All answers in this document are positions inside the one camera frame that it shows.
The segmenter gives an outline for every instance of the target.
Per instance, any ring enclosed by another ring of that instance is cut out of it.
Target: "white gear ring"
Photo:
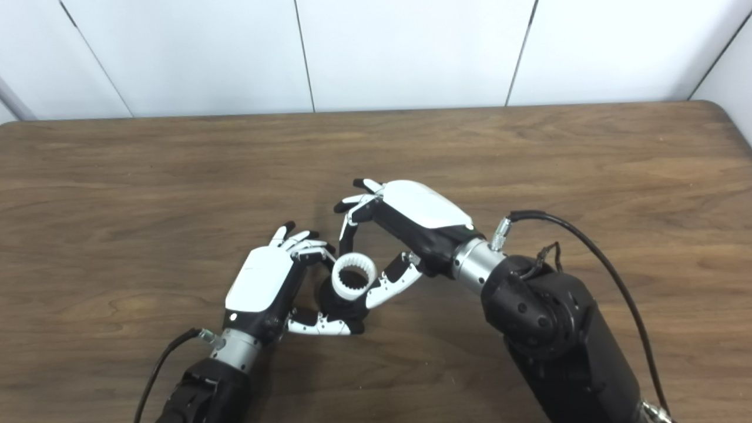
[[[362,288],[350,288],[340,278],[340,271],[345,267],[357,267],[368,276],[368,283]],[[353,301],[363,295],[376,280],[376,264],[368,256],[360,253],[347,253],[338,258],[332,267],[332,286],[334,292],[347,301]]]

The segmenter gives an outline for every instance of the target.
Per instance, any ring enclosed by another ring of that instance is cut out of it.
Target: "robotic finger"
[[[323,263],[329,270],[334,266],[335,249],[326,241],[304,240],[288,250],[290,254],[306,266]]]
[[[368,312],[400,294],[415,283],[423,273],[420,259],[411,252],[402,252],[377,277],[376,265],[367,256],[349,253],[341,256],[332,268],[332,277],[319,291],[319,304],[325,319],[342,320],[359,325]]]
[[[271,241],[269,242],[270,247],[279,247],[282,245],[282,243],[285,240],[285,237],[288,233],[292,232],[293,229],[295,229],[295,222],[288,221],[284,225],[280,226],[275,232],[274,235],[271,236]]]
[[[301,335],[354,335],[363,333],[363,323],[354,320],[329,320],[322,312],[296,308],[290,314],[287,331]]]
[[[349,196],[334,206],[334,213],[345,213],[342,231],[339,234],[340,254],[353,252],[353,239],[358,230],[358,224],[368,222],[373,218],[376,205],[383,198],[384,186],[373,179],[356,179],[353,186],[368,191],[367,194]]]

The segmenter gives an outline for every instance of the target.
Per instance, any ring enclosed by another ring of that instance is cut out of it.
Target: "black cable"
[[[138,407],[136,408],[136,414],[133,417],[133,423],[139,423],[141,421],[141,414],[144,412],[146,399],[149,397],[149,393],[151,392],[151,387],[154,385],[154,381],[156,381],[156,376],[159,374],[159,369],[162,368],[162,365],[165,363],[167,356],[170,355],[170,353],[173,352],[173,350],[175,350],[177,347],[185,343],[187,340],[196,338],[200,333],[201,333],[201,329],[196,329],[194,327],[193,329],[189,329],[186,333],[183,333],[182,335],[178,336],[172,342],[170,342],[169,345],[167,345],[167,348],[165,348],[165,351],[162,353],[161,356],[159,356],[159,360],[156,361],[154,370],[151,371],[151,376],[149,376],[149,380],[146,382],[146,388],[144,388],[144,393],[141,394],[141,400],[138,401]]]
[[[549,221],[552,223],[555,223],[564,229],[568,230],[572,235],[576,236],[580,241],[582,241],[585,246],[592,252],[598,260],[603,264],[603,266],[608,271],[608,274],[611,275],[614,282],[616,283],[616,286],[619,288],[619,291],[621,292],[622,297],[624,297],[624,300],[626,301],[627,306],[629,307],[629,311],[632,313],[632,317],[635,319],[635,325],[637,326],[637,331],[640,333],[640,340],[642,341],[642,348],[645,350],[645,358],[647,358],[647,367],[650,370],[650,377],[653,380],[653,386],[656,390],[656,395],[658,396],[658,401],[660,402],[660,406],[669,414],[669,403],[666,401],[666,396],[663,393],[663,387],[660,383],[660,377],[658,376],[658,368],[655,363],[655,358],[653,358],[653,348],[650,346],[650,339],[647,337],[647,330],[645,329],[645,323],[642,321],[642,317],[640,316],[639,310],[637,310],[637,305],[635,304],[635,301],[632,299],[632,295],[629,293],[629,290],[627,289],[626,285],[624,284],[624,281],[621,279],[621,276],[619,276],[619,273],[617,273],[616,269],[614,268],[614,265],[611,264],[611,262],[606,258],[606,256],[603,254],[603,252],[598,249],[598,247],[591,241],[587,236],[585,236],[584,233],[582,233],[579,229],[577,229],[574,225],[570,224],[569,222],[565,221],[562,218],[558,218],[554,215],[549,215],[545,211],[540,210],[520,210],[520,211],[513,211],[512,213],[507,216],[507,218],[512,222],[517,221],[526,221],[530,219],[540,220],[540,221]]]

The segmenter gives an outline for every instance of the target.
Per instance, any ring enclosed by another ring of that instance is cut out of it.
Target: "white robotic hand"
[[[290,332],[324,334],[310,321],[311,313],[293,308],[293,300],[306,269],[316,263],[332,268],[334,248],[318,241],[318,233],[304,230],[287,237],[295,224],[290,221],[272,236],[269,245],[253,249],[246,258],[225,298],[223,329],[242,332],[263,345]],[[326,334],[346,334],[344,322],[332,322]]]
[[[347,266],[335,265],[332,283],[324,284],[319,296],[329,318],[362,320],[369,309],[403,292],[423,274],[453,278],[460,247],[483,239],[470,216],[426,185],[414,181],[379,184],[372,179],[356,179],[353,185],[368,193],[345,198],[334,207],[336,213],[345,213],[337,263],[350,260],[357,227],[367,221],[376,222],[410,251],[397,254],[375,281],[338,269]],[[372,262],[352,266],[368,273],[366,268]]]

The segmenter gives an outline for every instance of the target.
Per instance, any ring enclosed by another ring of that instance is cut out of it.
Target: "wire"
[[[596,244],[590,240],[587,236],[585,236],[584,233],[582,233],[579,229],[577,229],[574,225],[570,224],[568,221],[565,221],[562,218],[558,218],[554,215],[549,215],[545,211],[540,210],[520,210],[520,211],[513,211],[509,214],[508,219],[512,222],[517,221],[526,221],[526,220],[540,220],[540,221],[549,221],[552,223],[555,223],[564,229],[568,230],[572,235],[576,236],[580,241],[582,241],[585,246],[592,252],[598,260],[603,264],[603,266],[608,271],[608,274],[611,275],[611,277],[614,280],[614,283],[616,283],[616,286],[619,288],[619,291],[621,292],[622,297],[624,297],[624,300],[626,301],[627,306],[629,307],[629,311],[632,313],[632,317],[635,319],[635,325],[637,326],[637,331],[640,334],[640,340],[642,341],[642,348],[645,350],[645,358],[647,359],[647,367],[650,370],[650,377],[653,380],[653,386],[656,390],[656,395],[658,396],[658,401],[660,402],[660,406],[670,415],[669,412],[669,404],[666,401],[666,396],[663,393],[663,387],[660,383],[660,377],[658,375],[658,368],[656,366],[655,358],[653,357],[653,348],[650,346],[650,339],[647,337],[647,330],[645,329],[645,323],[642,321],[642,317],[640,316],[639,310],[637,310],[637,305],[635,304],[635,301],[632,299],[632,295],[629,293],[629,290],[627,289],[626,285],[624,284],[624,281],[621,279],[621,276],[619,276],[619,273],[617,273],[616,269],[614,268],[614,265],[611,264],[611,262],[606,258],[605,254],[596,246]]]
[[[546,262],[546,257],[548,257],[548,253],[554,248],[556,248],[556,259],[555,259],[556,271],[562,272],[563,270],[562,264],[561,264],[562,249],[561,249],[561,246],[559,246],[559,242],[557,241],[547,247],[543,247],[543,249],[541,250],[541,252],[538,253],[538,256],[535,259],[535,265],[530,270],[528,270],[527,273],[520,276],[520,279],[522,279],[523,281],[526,281],[530,279],[531,277],[536,276],[538,272],[540,272],[541,269],[543,269],[543,264]]]
[[[159,356],[159,360],[156,361],[156,365],[154,365],[154,370],[151,371],[151,376],[149,376],[149,380],[146,382],[146,388],[144,388],[144,393],[141,394],[141,399],[138,401],[138,407],[136,408],[136,414],[133,417],[133,423],[139,423],[141,421],[141,414],[144,412],[144,406],[146,406],[146,399],[149,397],[151,388],[152,386],[154,386],[154,381],[156,381],[156,376],[159,375],[159,369],[162,368],[162,365],[165,363],[167,356],[170,355],[170,353],[173,352],[173,350],[175,350],[177,347],[185,343],[187,340],[196,338],[200,333],[201,333],[201,329],[196,329],[194,327],[193,329],[189,329],[188,331],[186,331],[186,333],[183,333],[182,335],[178,336],[167,345],[167,348],[165,348],[165,351],[162,353],[161,356]]]

